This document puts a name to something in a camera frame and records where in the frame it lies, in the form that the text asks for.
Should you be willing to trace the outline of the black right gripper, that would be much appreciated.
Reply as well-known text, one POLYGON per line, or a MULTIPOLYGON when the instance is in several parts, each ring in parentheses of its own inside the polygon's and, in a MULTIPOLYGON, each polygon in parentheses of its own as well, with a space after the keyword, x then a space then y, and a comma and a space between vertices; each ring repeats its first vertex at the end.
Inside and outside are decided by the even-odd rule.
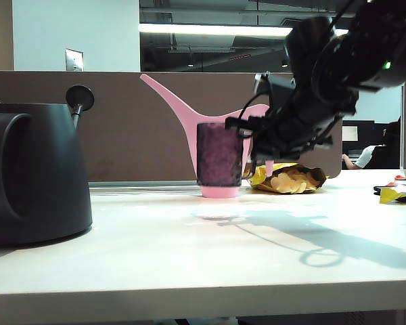
POLYGON ((315 148, 330 149, 331 131, 345 115, 356 113, 359 92, 343 91, 333 103, 320 100, 311 89, 295 91, 279 112, 247 119, 227 117, 225 128, 237 128, 242 139, 252 139, 254 160, 295 161, 315 148))

